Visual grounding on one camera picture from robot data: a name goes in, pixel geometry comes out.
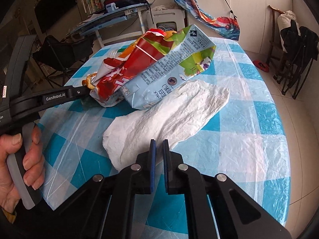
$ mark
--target desk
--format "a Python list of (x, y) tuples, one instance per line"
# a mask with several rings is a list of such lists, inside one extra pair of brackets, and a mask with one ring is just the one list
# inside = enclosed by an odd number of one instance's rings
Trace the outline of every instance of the desk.
[[(143, 10), (146, 10), (146, 5), (142, 3), (117, 9), (115, 11), (98, 16), (91, 21), (84, 21), (80, 23), (79, 26), (77, 26), (69, 34), (72, 35), (72, 34), (78, 33), (80, 36), (87, 36), (88, 34), (95, 33), (101, 48), (104, 47), (105, 43), (113, 42), (113, 41), (120, 40), (123, 38), (128, 38), (128, 37), (141, 36), (142, 34), (145, 33), (145, 27), (143, 24), (142, 14), (141, 14)], [(124, 34), (114, 38), (102, 40), (98, 30), (126, 21), (134, 17), (139, 18), (142, 31), (128, 33), (128, 34)]]
[[(217, 46), (213, 61), (194, 79), (229, 88), (229, 102), (202, 130), (180, 142), (173, 151), (202, 174), (225, 173), (285, 225), (290, 200), (290, 162), (276, 106), (238, 43), (211, 39)], [(87, 74), (98, 70), (108, 53), (129, 44), (104, 47), (66, 85), (81, 85)], [(78, 100), (45, 112), (39, 124), (46, 159), (42, 192), (52, 208), (57, 208), (94, 174), (116, 173), (102, 146), (102, 134), (115, 117), (133, 111), (126, 101), (103, 108), (95, 102), (83, 105)], [(136, 196), (132, 237), (187, 238), (184, 196), (165, 193), (163, 164), (156, 167), (154, 191), (152, 195)]]

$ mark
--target television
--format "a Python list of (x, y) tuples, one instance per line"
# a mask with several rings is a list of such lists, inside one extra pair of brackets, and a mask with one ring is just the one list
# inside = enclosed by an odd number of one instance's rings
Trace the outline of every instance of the television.
[(42, 33), (77, 4), (76, 0), (40, 0), (34, 11)]

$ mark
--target book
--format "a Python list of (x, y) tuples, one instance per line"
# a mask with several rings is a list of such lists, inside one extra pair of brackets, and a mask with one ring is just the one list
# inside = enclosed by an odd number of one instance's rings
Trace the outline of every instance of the book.
[(105, 0), (81, 0), (84, 11), (87, 15), (91, 15), (104, 8)]

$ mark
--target metal screw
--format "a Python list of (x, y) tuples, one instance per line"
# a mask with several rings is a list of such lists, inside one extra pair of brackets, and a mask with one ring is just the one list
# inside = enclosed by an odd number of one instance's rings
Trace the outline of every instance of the metal screw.
[(141, 170), (141, 166), (139, 164), (132, 164), (131, 169), (133, 171), (138, 171), (138, 170)]
[(180, 169), (182, 171), (186, 171), (188, 169), (188, 165), (187, 164), (180, 164), (178, 166), (178, 169)]
[(101, 180), (103, 180), (103, 176), (101, 174), (96, 174), (93, 176), (93, 181), (100, 182)]
[(221, 182), (224, 182), (227, 180), (227, 176), (225, 174), (220, 173), (217, 175), (217, 179)]

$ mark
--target crumpled tissue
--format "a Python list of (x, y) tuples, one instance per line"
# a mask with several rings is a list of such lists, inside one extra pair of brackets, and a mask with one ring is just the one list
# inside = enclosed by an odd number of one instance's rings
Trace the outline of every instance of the crumpled tissue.
[[(229, 89), (189, 80), (150, 110), (116, 117), (103, 133), (103, 147), (120, 171), (149, 150), (151, 139), (158, 146), (168, 139), (172, 150), (178, 142), (194, 136), (228, 100)], [(157, 153), (156, 164), (162, 160), (162, 154)]]

